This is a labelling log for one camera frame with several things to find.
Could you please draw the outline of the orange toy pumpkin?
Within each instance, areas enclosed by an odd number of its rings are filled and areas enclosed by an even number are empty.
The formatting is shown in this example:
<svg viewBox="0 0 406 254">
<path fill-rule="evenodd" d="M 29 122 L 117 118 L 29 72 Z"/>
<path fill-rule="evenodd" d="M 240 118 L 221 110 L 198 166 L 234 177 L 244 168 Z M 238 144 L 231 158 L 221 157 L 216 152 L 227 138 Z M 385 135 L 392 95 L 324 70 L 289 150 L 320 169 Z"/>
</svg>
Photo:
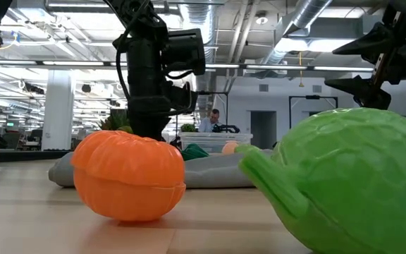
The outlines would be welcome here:
<svg viewBox="0 0 406 254">
<path fill-rule="evenodd" d="M 97 131 L 73 153 L 73 181 L 93 212 L 148 222 L 170 212 L 186 190 L 185 164 L 172 145 L 124 131 Z"/>
</svg>

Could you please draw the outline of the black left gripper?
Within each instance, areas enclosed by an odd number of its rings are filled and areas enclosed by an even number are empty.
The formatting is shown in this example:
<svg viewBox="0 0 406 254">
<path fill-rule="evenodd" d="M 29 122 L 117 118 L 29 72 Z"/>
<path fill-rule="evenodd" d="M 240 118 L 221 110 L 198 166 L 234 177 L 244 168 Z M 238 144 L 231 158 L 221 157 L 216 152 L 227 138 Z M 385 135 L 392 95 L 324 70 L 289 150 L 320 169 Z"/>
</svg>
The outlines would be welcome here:
<svg viewBox="0 0 406 254">
<path fill-rule="evenodd" d="M 189 83 L 182 87 L 173 85 L 174 80 L 194 73 L 163 72 L 161 50 L 167 40 L 168 34 L 127 39 L 127 100 L 131 128 L 135 135 L 157 141 L 164 141 L 162 130 L 171 120 L 169 116 L 193 112 L 197 100 L 197 93 Z"/>
</svg>

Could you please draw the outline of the light green toy cabbage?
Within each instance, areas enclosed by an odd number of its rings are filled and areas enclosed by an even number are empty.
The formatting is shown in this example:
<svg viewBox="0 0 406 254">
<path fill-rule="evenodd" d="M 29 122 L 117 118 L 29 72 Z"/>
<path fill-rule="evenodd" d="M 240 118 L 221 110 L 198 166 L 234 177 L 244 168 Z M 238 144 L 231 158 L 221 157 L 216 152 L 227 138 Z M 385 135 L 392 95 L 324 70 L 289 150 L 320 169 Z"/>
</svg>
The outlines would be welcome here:
<svg viewBox="0 0 406 254">
<path fill-rule="evenodd" d="M 334 109 L 293 126 L 270 154 L 236 151 L 284 227 L 316 254 L 406 254 L 406 117 Z"/>
</svg>

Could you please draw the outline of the person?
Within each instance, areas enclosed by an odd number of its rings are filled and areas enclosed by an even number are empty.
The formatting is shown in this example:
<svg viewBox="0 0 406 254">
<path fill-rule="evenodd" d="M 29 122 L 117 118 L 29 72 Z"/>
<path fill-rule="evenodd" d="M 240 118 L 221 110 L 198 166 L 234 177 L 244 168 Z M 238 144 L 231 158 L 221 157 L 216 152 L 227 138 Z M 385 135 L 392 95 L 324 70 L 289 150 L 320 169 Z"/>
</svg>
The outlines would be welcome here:
<svg viewBox="0 0 406 254">
<path fill-rule="evenodd" d="M 208 117 L 201 120 L 198 131 L 201 133 L 211 133 L 214 126 L 219 122 L 220 111 L 218 109 L 212 109 Z"/>
</svg>

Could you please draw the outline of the black metal station frame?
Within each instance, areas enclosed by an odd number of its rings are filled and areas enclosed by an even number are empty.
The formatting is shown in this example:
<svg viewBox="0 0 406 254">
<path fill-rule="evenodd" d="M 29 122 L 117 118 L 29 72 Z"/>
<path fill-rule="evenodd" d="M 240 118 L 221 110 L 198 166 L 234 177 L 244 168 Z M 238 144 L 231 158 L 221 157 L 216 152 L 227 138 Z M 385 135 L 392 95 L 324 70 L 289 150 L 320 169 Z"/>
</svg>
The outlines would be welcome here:
<svg viewBox="0 0 406 254">
<path fill-rule="evenodd" d="M 197 91 L 198 97 L 207 99 L 206 108 L 211 104 L 213 108 L 223 108 L 224 125 L 228 124 L 228 93 L 227 92 L 209 92 L 209 91 Z"/>
<path fill-rule="evenodd" d="M 329 103 L 334 109 L 339 107 L 339 100 L 338 97 L 333 97 L 333 96 L 320 96 L 320 95 L 292 95 L 288 97 L 288 126 L 289 128 L 293 127 L 293 115 L 292 115 L 292 110 L 293 107 L 296 105 L 293 104 L 293 99 L 306 99 L 306 100 L 320 100 L 323 99 L 325 100 L 327 103 Z"/>
</svg>

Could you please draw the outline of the smooth silver ventilation duct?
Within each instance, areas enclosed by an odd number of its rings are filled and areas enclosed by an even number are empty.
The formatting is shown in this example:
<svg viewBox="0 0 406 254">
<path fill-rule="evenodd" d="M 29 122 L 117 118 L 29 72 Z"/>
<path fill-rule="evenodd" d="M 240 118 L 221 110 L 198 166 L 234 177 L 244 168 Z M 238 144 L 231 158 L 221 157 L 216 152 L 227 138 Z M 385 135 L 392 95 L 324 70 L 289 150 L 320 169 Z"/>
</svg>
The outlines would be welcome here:
<svg viewBox="0 0 406 254">
<path fill-rule="evenodd" d="M 295 10 L 279 19 L 274 30 L 275 45 L 262 59 L 262 65 L 277 65 L 284 59 L 288 52 L 286 49 L 286 37 L 299 30 L 310 31 L 312 23 L 323 13 L 333 0 L 299 0 Z"/>
</svg>

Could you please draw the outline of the ribbed silver ventilation duct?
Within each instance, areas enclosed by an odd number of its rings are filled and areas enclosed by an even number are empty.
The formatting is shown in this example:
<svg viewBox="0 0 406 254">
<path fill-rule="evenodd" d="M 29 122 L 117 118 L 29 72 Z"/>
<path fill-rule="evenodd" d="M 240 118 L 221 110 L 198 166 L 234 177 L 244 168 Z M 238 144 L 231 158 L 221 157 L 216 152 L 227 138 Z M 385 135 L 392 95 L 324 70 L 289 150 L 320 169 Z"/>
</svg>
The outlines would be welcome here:
<svg viewBox="0 0 406 254">
<path fill-rule="evenodd" d="M 180 13 L 183 17 L 183 28 L 199 28 L 204 44 L 206 64 L 214 62 L 215 49 L 211 48 L 215 41 L 216 7 L 204 4 L 182 4 Z M 195 77 L 197 91 L 209 92 L 212 86 L 210 72 Z M 199 110 L 212 108 L 211 95 L 199 95 L 197 106 Z"/>
</svg>

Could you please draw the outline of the grey folded cloth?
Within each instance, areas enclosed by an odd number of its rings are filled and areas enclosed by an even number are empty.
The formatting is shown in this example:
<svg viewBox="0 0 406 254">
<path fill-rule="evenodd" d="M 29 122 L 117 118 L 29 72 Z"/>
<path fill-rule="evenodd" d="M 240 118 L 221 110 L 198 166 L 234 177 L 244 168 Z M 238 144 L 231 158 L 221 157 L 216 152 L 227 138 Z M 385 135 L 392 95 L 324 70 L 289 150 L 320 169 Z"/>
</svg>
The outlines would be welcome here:
<svg viewBox="0 0 406 254">
<path fill-rule="evenodd" d="M 48 178 L 58 186 L 73 188 L 73 152 L 58 159 L 48 171 Z M 188 189 L 252 188 L 254 184 L 241 172 L 240 153 L 212 155 L 185 161 L 185 184 Z"/>
</svg>

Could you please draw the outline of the dark green toy pepper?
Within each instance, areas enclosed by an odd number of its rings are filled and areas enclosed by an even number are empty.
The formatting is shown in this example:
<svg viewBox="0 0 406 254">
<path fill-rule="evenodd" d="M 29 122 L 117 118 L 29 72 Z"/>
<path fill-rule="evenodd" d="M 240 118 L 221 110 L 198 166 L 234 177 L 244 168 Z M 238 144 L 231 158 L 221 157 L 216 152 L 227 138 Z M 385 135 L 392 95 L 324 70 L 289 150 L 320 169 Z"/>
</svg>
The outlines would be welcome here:
<svg viewBox="0 0 406 254">
<path fill-rule="evenodd" d="M 199 145 L 195 143 L 190 143 L 184 150 L 181 151 L 181 155 L 184 161 L 209 156 L 206 151 L 204 151 Z"/>
</svg>

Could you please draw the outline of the white pillar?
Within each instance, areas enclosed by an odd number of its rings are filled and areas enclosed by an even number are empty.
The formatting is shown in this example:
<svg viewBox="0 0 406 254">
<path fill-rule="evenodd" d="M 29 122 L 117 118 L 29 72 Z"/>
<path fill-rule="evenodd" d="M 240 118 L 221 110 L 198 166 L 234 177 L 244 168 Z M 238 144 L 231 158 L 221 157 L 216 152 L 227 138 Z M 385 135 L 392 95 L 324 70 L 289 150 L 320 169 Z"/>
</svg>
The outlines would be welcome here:
<svg viewBox="0 0 406 254">
<path fill-rule="evenodd" d="M 49 70 L 42 128 L 42 150 L 69 150 L 75 79 L 70 71 Z"/>
</svg>

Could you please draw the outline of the clear plastic container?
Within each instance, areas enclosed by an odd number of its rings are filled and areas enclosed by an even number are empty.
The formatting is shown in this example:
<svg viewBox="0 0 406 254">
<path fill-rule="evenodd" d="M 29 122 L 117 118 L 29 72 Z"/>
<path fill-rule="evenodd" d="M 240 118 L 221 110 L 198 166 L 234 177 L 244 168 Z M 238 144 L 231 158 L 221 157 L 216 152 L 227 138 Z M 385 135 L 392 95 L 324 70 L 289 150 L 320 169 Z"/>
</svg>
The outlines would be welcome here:
<svg viewBox="0 0 406 254">
<path fill-rule="evenodd" d="M 250 144 L 253 135 L 251 133 L 200 133 L 181 132 L 178 134 L 183 149 L 188 145 L 196 144 L 208 153 L 222 153 L 226 143 Z"/>
</svg>

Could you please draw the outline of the peach coloured toy fruit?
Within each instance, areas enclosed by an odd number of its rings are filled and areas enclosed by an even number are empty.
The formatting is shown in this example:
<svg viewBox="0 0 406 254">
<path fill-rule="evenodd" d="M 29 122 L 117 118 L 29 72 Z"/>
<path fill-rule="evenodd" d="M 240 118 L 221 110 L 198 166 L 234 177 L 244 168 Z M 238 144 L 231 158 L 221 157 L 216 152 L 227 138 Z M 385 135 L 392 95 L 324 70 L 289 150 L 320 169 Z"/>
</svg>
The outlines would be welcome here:
<svg viewBox="0 0 406 254">
<path fill-rule="evenodd" d="M 223 146 L 222 148 L 222 153 L 224 155 L 230 155 L 233 154 L 235 152 L 236 147 L 238 146 L 238 142 L 234 141 L 234 140 L 229 140 L 226 142 L 226 144 Z"/>
</svg>

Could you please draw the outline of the succulents in black bowl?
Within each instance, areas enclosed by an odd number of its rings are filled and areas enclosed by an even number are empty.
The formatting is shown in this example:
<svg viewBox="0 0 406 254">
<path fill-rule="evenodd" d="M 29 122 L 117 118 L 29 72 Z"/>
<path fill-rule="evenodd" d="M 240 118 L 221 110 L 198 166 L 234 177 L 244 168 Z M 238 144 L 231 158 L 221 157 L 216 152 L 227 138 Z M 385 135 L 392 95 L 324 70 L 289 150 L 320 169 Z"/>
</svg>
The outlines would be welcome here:
<svg viewBox="0 0 406 254">
<path fill-rule="evenodd" d="M 126 113 L 113 113 L 104 121 L 101 120 L 99 127 L 105 131 L 125 131 L 133 134 L 130 126 L 130 120 Z"/>
</svg>

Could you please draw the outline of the long LED light bar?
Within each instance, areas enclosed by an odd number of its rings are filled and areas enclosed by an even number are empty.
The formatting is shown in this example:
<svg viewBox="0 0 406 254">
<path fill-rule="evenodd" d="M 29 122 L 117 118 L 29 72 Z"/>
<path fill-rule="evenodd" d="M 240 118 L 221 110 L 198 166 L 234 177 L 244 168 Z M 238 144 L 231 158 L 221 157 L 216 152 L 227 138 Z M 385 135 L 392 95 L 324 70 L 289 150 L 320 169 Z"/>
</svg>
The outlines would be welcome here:
<svg viewBox="0 0 406 254">
<path fill-rule="evenodd" d="M 14 68 L 69 68 L 69 69 L 103 69 L 115 68 L 114 61 L 26 61 L 0 60 L 0 66 Z M 247 69 L 271 71 L 333 71 L 371 73 L 372 67 L 340 67 L 340 66 L 299 66 L 299 65 L 257 65 L 234 63 L 207 63 L 206 69 Z"/>
</svg>

